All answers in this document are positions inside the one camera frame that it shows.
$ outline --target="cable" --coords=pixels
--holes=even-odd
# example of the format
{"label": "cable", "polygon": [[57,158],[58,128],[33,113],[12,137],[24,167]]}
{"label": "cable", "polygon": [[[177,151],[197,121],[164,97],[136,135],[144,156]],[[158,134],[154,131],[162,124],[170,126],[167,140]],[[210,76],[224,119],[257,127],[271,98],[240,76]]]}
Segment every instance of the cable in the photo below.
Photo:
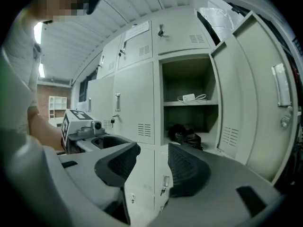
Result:
{"label": "cable", "polygon": [[[206,98],[206,94],[201,94],[201,95],[195,97],[194,100],[190,100],[190,101],[186,101],[186,102],[192,102],[192,101],[203,100],[203,99],[205,99],[205,98]],[[183,101],[183,96],[177,97],[177,100],[178,100],[179,102],[185,102],[185,101]]]}

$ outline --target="door lock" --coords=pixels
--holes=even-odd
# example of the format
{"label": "door lock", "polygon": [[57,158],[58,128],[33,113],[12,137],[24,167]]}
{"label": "door lock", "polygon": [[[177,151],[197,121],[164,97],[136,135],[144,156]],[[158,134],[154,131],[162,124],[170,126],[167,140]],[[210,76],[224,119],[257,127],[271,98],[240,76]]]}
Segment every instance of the door lock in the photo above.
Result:
{"label": "door lock", "polygon": [[122,54],[125,54],[125,52],[123,50],[120,50],[118,55],[121,56]]}
{"label": "door lock", "polygon": [[136,199],[136,197],[135,197],[135,195],[132,194],[132,193],[131,193],[131,195],[132,195],[132,203],[134,203],[134,200]]}
{"label": "door lock", "polygon": [[114,127],[114,123],[115,123],[115,119],[111,119],[110,122],[111,122],[112,128],[113,128]]}
{"label": "door lock", "polygon": [[165,191],[166,191],[166,187],[163,187],[162,190],[161,190],[160,196],[162,196],[162,194],[164,194]]}
{"label": "door lock", "polygon": [[160,36],[160,38],[162,38],[162,37],[164,36],[163,30],[160,30],[160,31],[158,32],[158,36]]}
{"label": "door lock", "polygon": [[283,118],[281,119],[281,126],[282,128],[287,128],[290,120],[292,118],[293,115],[293,107],[288,106],[287,110],[286,110],[286,114],[283,116]]}
{"label": "door lock", "polygon": [[160,36],[160,38],[164,36],[163,25],[159,25],[158,36]]}

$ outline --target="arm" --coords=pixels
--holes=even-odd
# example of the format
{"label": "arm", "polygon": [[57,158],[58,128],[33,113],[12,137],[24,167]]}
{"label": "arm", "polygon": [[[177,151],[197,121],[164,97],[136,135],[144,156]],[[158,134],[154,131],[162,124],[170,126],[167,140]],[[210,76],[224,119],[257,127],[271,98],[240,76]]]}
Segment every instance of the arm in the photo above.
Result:
{"label": "arm", "polygon": [[37,107],[27,110],[29,134],[40,141],[42,145],[50,146],[57,151],[63,151],[61,146],[60,128],[52,126],[40,114]]}

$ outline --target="open locker door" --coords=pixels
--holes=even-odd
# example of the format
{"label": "open locker door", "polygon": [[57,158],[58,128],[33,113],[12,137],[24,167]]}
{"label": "open locker door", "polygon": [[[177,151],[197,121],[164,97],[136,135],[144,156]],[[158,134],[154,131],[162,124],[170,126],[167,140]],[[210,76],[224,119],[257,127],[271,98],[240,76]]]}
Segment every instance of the open locker door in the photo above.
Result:
{"label": "open locker door", "polygon": [[220,89],[218,149],[275,183],[294,142],[293,115],[298,110],[294,78],[281,45],[250,12],[217,45],[211,60]]}
{"label": "open locker door", "polygon": [[101,121],[106,133],[113,134],[113,89],[114,77],[89,81],[87,98],[91,99],[90,114]]}

